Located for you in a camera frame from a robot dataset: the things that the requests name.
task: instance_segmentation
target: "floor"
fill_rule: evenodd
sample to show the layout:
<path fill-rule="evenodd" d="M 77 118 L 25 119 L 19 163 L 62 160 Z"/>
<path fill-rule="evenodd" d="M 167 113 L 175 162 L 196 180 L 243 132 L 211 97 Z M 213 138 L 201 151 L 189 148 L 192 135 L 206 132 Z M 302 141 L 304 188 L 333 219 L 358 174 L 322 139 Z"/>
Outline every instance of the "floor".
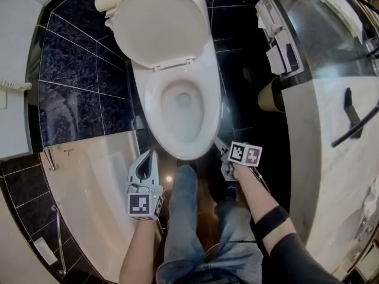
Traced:
<path fill-rule="evenodd" d="M 257 37 L 264 37 L 259 30 L 256 32 Z M 261 57 L 265 53 L 265 42 L 257 41 L 257 43 L 263 44 L 255 45 L 254 49 L 247 47 L 216 53 L 222 92 L 219 137 L 227 143 L 240 141 L 263 147 L 258 169 L 274 198 L 289 210 L 291 163 L 287 121 L 285 114 L 263 112 L 258 107 L 258 92 L 271 81 L 273 76 L 268 62 Z M 252 69 L 252 82 L 243 77 L 244 67 Z M 160 184 L 166 189 L 165 205 L 160 216 L 163 230 L 167 228 L 169 216 L 167 204 L 172 182 L 175 182 L 176 169 L 180 165 L 190 164 L 199 178 L 197 232 L 206 251 L 220 239 L 218 219 L 213 212 L 216 203 L 210 195 L 210 189 L 213 190 L 214 186 L 224 182 L 216 147 L 213 146 L 206 155 L 197 160 L 190 162 L 177 160 L 155 140 L 139 103 L 134 104 L 134 110 L 141 153 L 154 148 L 159 155 Z"/>

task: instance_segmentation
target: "toilet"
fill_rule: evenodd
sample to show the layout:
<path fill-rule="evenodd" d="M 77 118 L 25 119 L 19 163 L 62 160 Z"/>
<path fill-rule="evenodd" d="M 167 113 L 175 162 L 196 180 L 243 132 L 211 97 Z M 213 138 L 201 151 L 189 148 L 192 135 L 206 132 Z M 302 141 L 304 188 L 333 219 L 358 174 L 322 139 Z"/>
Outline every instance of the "toilet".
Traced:
<path fill-rule="evenodd" d="M 205 0 L 121 0 L 113 31 L 131 59 L 144 114 L 159 144 L 181 160 L 204 155 L 221 117 Z"/>

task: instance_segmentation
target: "leg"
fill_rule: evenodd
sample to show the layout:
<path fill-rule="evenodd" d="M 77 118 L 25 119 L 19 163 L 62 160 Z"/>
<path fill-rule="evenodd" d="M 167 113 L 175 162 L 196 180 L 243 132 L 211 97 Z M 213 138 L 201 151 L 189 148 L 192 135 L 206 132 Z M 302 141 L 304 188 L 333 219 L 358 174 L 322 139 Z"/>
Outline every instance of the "leg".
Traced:
<path fill-rule="evenodd" d="M 159 267 L 158 284 L 172 283 L 191 271 L 204 255 L 196 235 L 197 177 L 190 166 L 178 168 L 169 203 L 169 226 L 165 258 Z"/>
<path fill-rule="evenodd" d="M 215 207 L 221 226 L 220 242 L 255 240 L 250 228 L 250 212 L 232 198 L 226 198 Z M 262 282 L 263 255 L 254 243 L 228 243 L 220 246 L 212 268 L 234 273 L 246 283 Z"/>

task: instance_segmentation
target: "bathtub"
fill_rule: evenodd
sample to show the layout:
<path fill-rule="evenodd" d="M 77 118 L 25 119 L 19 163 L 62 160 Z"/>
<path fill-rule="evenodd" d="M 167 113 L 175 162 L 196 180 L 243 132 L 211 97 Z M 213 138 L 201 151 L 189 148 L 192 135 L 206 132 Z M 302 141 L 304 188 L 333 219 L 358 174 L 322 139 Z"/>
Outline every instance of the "bathtub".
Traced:
<path fill-rule="evenodd" d="M 134 131 L 50 147 L 41 160 L 64 221 L 104 279 L 118 282 L 136 222 L 125 203 L 127 170 L 139 155 Z"/>

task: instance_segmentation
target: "person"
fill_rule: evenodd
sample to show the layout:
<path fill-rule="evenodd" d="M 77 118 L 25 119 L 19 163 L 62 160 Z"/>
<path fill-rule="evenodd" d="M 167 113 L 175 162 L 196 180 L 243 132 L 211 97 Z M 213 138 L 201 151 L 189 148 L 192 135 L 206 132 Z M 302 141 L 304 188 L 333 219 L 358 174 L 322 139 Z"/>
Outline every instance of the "person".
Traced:
<path fill-rule="evenodd" d="M 316 263 L 301 243 L 293 223 L 276 200 L 246 166 L 234 164 L 249 210 L 236 201 L 235 183 L 215 206 L 221 228 L 216 258 L 206 253 L 196 235 L 197 176 L 190 166 L 178 168 L 169 203 L 169 227 L 164 262 L 156 272 L 157 284 L 262 282 L 262 252 L 250 227 L 255 223 L 257 240 L 269 256 L 271 273 L 281 283 L 341 283 Z M 154 277 L 154 221 L 139 221 L 120 272 L 120 284 L 151 284 Z"/>

